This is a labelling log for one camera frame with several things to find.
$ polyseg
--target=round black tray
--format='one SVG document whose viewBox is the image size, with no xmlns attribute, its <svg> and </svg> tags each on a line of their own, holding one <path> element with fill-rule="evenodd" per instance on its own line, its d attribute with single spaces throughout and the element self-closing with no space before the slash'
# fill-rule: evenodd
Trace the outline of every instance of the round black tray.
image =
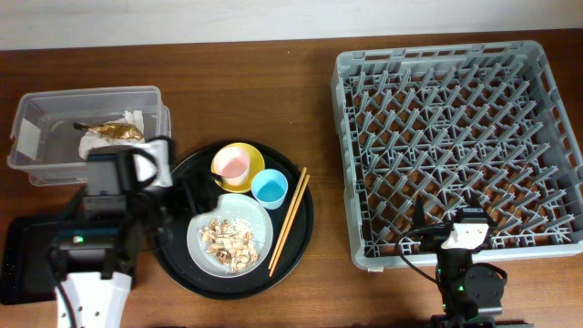
<svg viewBox="0 0 583 328">
<path fill-rule="evenodd" d="M 172 176 L 188 175 L 191 168 L 210 168 L 212 158 L 219 149 L 230 144 L 231 142 L 220 142 L 196 151 L 187 159 L 183 160 L 172 171 Z M 265 169 L 277 169 L 285 175 L 289 182 L 289 190 L 283 205 L 277 210 L 267 210 L 273 224 L 273 244 L 270 253 L 263 263 L 252 272 L 249 272 L 238 278 L 222 279 L 213 277 L 201 270 L 196 263 L 190 258 L 186 245 L 186 232 L 189 226 L 191 214 L 184 210 L 181 214 L 176 215 L 175 220 L 170 223 L 168 228 L 171 231 L 172 238 L 164 242 L 160 249 L 154 251 L 162 268 L 166 273 L 182 287 L 191 292 L 195 292 L 205 297 L 219 300 L 236 300 L 255 295 L 259 292 L 266 291 L 270 287 L 285 278 L 293 268 L 298 264 L 300 258 L 310 243 L 313 227 L 313 205 L 310 191 L 306 189 L 302 199 L 302 204 L 298 209 L 295 221 L 291 226 L 288 240 L 281 252 L 275 273 L 270 278 L 267 269 L 273 248 L 280 234 L 281 226 L 290 202 L 292 201 L 293 192 L 300 178 L 300 171 L 279 152 L 263 146 L 261 144 L 243 141 L 251 144 L 259 150 L 265 159 Z M 219 186 L 216 186 L 218 193 L 226 193 Z"/>
</svg>

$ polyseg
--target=gold foil wrapper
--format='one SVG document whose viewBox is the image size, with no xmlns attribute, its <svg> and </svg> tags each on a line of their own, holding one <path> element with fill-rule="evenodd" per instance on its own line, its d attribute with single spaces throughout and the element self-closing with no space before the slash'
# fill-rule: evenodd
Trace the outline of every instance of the gold foil wrapper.
<svg viewBox="0 0 583 328">
<path fill-rule="evenodd" d="M 128 123 L 106 123 L 97 126 L 87 126 L 87 130 L 108 138 L 134 138 L 136 140 L 142 140 L 144 138 L 142 132 L 135 125 Z"/>
</svg>

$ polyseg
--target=yellow bowl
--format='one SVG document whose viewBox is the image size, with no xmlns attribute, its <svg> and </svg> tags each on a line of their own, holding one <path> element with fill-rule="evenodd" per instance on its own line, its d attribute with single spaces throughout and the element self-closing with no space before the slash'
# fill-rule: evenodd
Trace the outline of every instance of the yellow bowl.
<svg viewBox="0 0 583 328">
<path fill-rule="evenodd" d="M 231 146 L 239 147 L 239 148 L 245 150 L 247 152 L 247 154 L 249 154 L 249 160 L 250 160 L 250 165 L 251 165 L 249 168 L 249 177 L 240 186 L 231 186 L 228 183 L 219 182 L 219 181 L 217 181 L 217 184 L 221 188 L 223 188 L 224 190 L 226 190 L 228 192 L 234 192 L 234 193 L 247 192 L 247 191 L 251 190 L 251 183 L 253 182 L 253 178 L 255 178 L 257 173 L 259 173 L 265 169 L 265 159 L 263 159 L 263 155 L 255 147 L 253 147 L 250 144 L 246 144 L 243 142 L 236 142 L 236 143 L 229 144 L 229 145 L 225 146 L 224 148 L 231 147 Z M 214 161 L 215 161 L 215 159 L 212 159 L 212 163 L 210 163 L 210 170 L 212 171 L 212 173 L 216 174 L 217 172 L 215 172 L 214 165 L 213 165 Z"/>
</svg>

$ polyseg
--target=black plate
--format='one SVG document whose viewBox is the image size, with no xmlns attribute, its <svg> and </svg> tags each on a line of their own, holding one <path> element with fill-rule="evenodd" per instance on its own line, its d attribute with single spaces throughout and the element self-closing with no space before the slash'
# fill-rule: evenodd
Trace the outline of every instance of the black plate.
<svg viewBox="0 0 583 328">
<path fill-rule="evenodd" d="M 182 161 L 172 172 L 172 176 L 183 176 L 189 173 L 191 168 L 210 168 L 212 158 L 219 149 L 231 142 L 221 142 L 205 147 L 190 155 Z M 310 238 L 313 227 L 313 205 L 310 191 L 306 189 L 302 204 L 298 209 L 288 240 L 281 252 L 277 268 L 273 277 L 269 277 L 268 265 L 273 253 L 273 248 L 280 234 L 285 214 L 292 201 L 293 192 L 300 178 L 300 171 L 279 152 L 253 142 L 247 142 L 257 148 L 265 159 L 266 169 L 276 169 L 285 175 L 289 182 L 289 190 L 283 205 L 277 210 L 267 210 L 273 224 L 273 244 L 270 253 L 263 263 L 252 272 L 237 278 L 217 278 L 201 270 L 190 258 L 186 244 L 186 232 L 189 227 L 190 213 L 188 211 L 179 214 L 176 220 L 170 224 L 173 238 L 166 242 L 159 250 L 154 251 L 160 265 L 168 275 L 182 287 L 205 297 L 220 300 L 235 300 L 263 292 L 285 278 L 298 264 Z M 218 193 L 226 193 L 216 186 Z"/>
<path fill-rule="evenodd" d="M 10 223 L 0 280 L 2 304 L 55 299 L 55 285 L 48 274 L 46 251 L 57 230 L 56 215 L 16 218 Z"/>
</svg>

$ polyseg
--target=metal grid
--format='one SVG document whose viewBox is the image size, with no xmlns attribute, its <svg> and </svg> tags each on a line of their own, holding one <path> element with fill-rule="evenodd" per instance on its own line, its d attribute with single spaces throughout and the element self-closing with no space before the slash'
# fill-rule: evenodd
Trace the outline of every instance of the metal grid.
<svg viewBox="0 0 583 328">
<path fill-rule="evenodd" d="M 575 216 L 553 179 L 558 168 L 542 158 L 551 145 L 537 142 L 549 123 L 538 114 L 552 108 L 531 97 L 540 90 L 525 78 L 525 64 L 488 56 L 437 75 L 433 68 L 390 73 L 386 60 L 341 78 L 366 257 L 395 255 L 416 197 L 427 224 L 436 224 L 475 194 L 498 222 L 491 249 L 574 242 Z M 565 140 L 559 124 L 568 121 L 552 123 Z M 554 146 L 572 153 L 568 142 Z M 405 254 L 417 244 L 401 243 Z"/>
</svg>

